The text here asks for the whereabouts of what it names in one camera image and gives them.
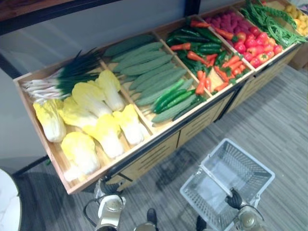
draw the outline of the gray wall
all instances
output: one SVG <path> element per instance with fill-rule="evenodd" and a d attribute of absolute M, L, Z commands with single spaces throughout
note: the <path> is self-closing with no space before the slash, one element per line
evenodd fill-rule
<path fill-rule="evenodd" d="M 234 0 L 204 0 L 200 12 Z M 185 0 L 123 0 L 0 37 L 0 52 L 25 74 L 183 17 Z M 0 167 L 14 172 L 45 155 L 10 78 L 0 70 Z"/>

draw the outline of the shoe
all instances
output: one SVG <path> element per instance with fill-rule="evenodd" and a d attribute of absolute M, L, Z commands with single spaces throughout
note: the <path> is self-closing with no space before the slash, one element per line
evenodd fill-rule
<path fill-rule="evenodd" d="M 146 213 L 146 218 L 148 221 L 152 222 L 155 225 L 155 227 L 157 227 L 157 216 L 155 209 L 150 208 Z"/>
<path fill-rule="evenodd" d="M 197 218 L 196 229 L 197 231 L 206 229 L 206 222 L 200 216 Z"/>

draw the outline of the shopping basket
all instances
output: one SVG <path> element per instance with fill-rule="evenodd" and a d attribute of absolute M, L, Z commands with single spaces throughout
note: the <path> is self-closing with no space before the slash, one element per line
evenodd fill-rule
<path fill-rule="evenodd" d="M 225 202 L 226 191 L 234 188 L 250 205 L 257 207 L 261 193 L 274 178 L 275 174 L 261 162 L 224 139 L 201 162 L 180 193 L 211 228 L 227 231 L 234 225 L 238 210 Z"/>

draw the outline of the gray carpet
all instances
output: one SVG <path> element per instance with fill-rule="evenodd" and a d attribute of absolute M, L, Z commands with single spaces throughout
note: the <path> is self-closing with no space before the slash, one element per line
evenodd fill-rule
<path fill-rule="evenodd" d="M 132 231 L 157 211 L 161 231 L 194 231 L 197 214 L 179 193 L 198 164 L 230 138 L 275 172 L 259 210 L 272 230 L 308 230 L 308 126 L 306 72 L 286 67 L 238 108 L 211 124 L 161 164 L 125 189 L 120 231 Z M 52 165 L 17 179 L 23 203 L 22 231 L 91 231 L 82 215 L 90 192 L 67 195 Z M 96 219 L 97 207 L 89 213 Z"/>

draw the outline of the white table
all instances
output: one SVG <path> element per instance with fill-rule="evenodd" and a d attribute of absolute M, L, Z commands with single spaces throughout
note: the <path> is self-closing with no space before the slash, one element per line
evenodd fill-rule
<path fill-rule="evenodd" d="M 21 201 L 12 177 L 0 169 L 0 231 L 19 231 Z"/>

